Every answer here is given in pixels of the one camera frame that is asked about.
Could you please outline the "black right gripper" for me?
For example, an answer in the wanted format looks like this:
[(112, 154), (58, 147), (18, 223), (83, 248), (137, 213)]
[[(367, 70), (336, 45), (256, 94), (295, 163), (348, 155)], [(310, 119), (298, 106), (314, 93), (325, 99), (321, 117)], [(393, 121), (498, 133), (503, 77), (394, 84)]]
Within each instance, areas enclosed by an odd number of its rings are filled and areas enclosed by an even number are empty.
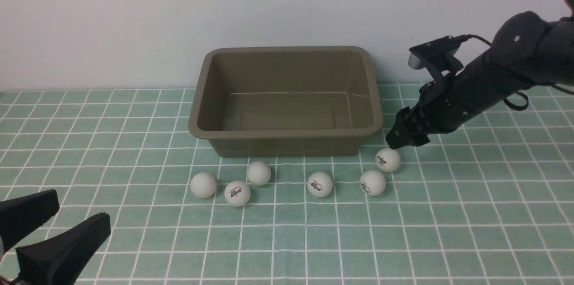
[(484, 52), (455, 75), (439, 95), (418, 103), (411, 111), (410, 107), (398, 111), (386, 134), (386, 144), (394, 150), (426, 145), (429, 134), (452, 132), (515, 91), (516, 75), (494, 64)]

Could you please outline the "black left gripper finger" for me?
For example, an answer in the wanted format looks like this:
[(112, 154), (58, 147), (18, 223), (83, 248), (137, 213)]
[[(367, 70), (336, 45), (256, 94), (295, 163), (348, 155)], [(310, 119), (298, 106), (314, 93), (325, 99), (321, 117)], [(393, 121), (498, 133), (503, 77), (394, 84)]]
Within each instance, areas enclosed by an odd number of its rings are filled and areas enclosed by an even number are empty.
[(43, 226), (59, 209), (59, 197), (55, 189), (1, 201), (1, 253), (5, 254)]
[(74, 285), (110, 234), (110, 216), (98, 213), (55, 237), (18, 247), (17, 280), (26, 285)]

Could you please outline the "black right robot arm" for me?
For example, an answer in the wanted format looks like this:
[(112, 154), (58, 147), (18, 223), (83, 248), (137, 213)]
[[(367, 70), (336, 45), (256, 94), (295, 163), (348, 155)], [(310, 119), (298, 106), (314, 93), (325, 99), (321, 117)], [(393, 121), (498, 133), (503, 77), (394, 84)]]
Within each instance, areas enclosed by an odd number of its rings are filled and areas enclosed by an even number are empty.
[(529, 106), (525, 91), (550, 86), (572, 95), (573, 17), (546, 22), (532, 11), (505, 21), (488, 50), (464, 66), (455, 52), (473, 38), (466, 34), (447, 36), (410, 48), (408, 64), (425, 68), (432, 81), (419, 89), (414, 107), (404, 107), (386, 135), (391, 149), (419, 147), (432, 134), (448, 134), (503, 102), (523, 111)]

